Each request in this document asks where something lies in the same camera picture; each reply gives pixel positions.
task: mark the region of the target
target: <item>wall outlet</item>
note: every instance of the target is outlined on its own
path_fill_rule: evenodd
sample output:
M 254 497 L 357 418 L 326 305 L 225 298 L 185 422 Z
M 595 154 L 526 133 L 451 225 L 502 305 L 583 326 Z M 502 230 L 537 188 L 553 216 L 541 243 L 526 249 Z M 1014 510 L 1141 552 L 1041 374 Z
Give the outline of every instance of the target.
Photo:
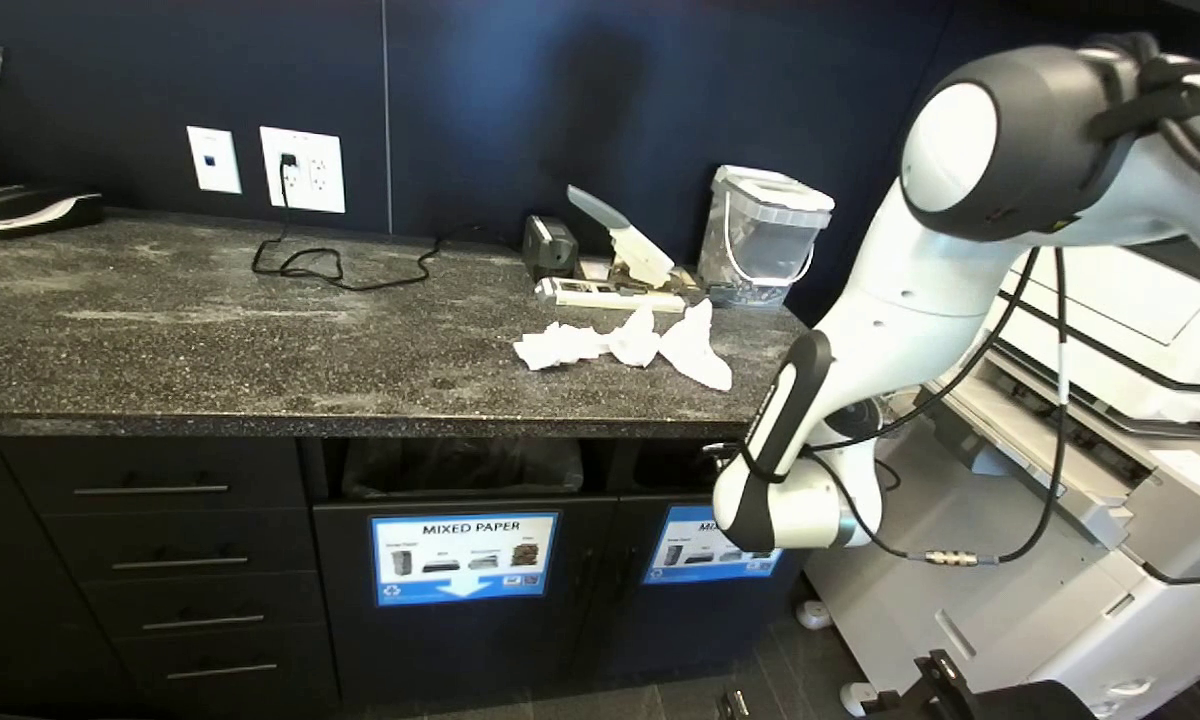
M 343 143 L 335 137 L 296 127 L 261 127 L 261 137 L 273 206 L 347 210 Z
M 187 123 L 200 191 L 239 195 L 238 141 L 225 127 Z

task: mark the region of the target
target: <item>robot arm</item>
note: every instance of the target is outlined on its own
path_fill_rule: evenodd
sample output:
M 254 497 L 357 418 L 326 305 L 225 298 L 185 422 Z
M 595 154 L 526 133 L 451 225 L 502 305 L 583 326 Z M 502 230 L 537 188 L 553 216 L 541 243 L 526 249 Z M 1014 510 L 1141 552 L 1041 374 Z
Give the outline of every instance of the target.
M 742 546 L 869 540 L 879 489 L 864 400 L 954 369 L 1029 249 L 1200 243 L 1200 80 L 1186 76 L 1145 45 L 1025 49 L 938 88 L 846 295 L 793 344 L 716 476 L 716 522 Z

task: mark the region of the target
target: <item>drawer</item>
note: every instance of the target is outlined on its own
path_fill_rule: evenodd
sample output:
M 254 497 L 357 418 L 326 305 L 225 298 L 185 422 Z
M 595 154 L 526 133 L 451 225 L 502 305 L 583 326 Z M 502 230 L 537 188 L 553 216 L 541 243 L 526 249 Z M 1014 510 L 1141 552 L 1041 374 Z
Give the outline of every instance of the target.
M 326 622 L 318 573 L 115 580 L 87 583 L 87 604 L 125 641 Z
M 313 569 L 309 510 L 50 515 L 80 580 Z
M 0 439 L 42 510 L 300 507 L 294 439 Z
M 150 709 L 168 717 L 296 717 L 335 703 L 326 630 L 200 630 L 121 644 Z

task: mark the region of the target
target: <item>label sign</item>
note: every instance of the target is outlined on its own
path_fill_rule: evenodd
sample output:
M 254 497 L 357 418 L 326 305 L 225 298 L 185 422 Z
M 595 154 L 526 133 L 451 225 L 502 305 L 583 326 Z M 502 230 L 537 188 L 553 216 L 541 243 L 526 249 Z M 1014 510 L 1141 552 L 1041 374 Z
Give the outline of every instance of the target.
M 671 504 L 664 540 L 654 552 L 644 583 L 716 583 L 774 574 L 786 552 L 742 552 L 716 522 L 708 504 Z
M 375 604 L 543 594 L 555 510 L 371 519 Z

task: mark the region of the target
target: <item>granite countertop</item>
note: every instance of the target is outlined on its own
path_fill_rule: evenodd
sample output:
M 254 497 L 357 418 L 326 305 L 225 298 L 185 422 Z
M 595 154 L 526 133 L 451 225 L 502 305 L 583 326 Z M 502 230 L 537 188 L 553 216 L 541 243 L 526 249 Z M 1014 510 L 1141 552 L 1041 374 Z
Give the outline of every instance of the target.
M 800 321 L 716 312 L 733 390 L 664 359 L 530 370 L 553 321 L 521 255 L 446 249 L 433 278 L 335 293 L 248 270 L 265 229 L 107 220 L 0 241 L 0 437 L 721 437 L 762 408 Z M 343 243 L 347 277 L 415 270 L 409 243 Z

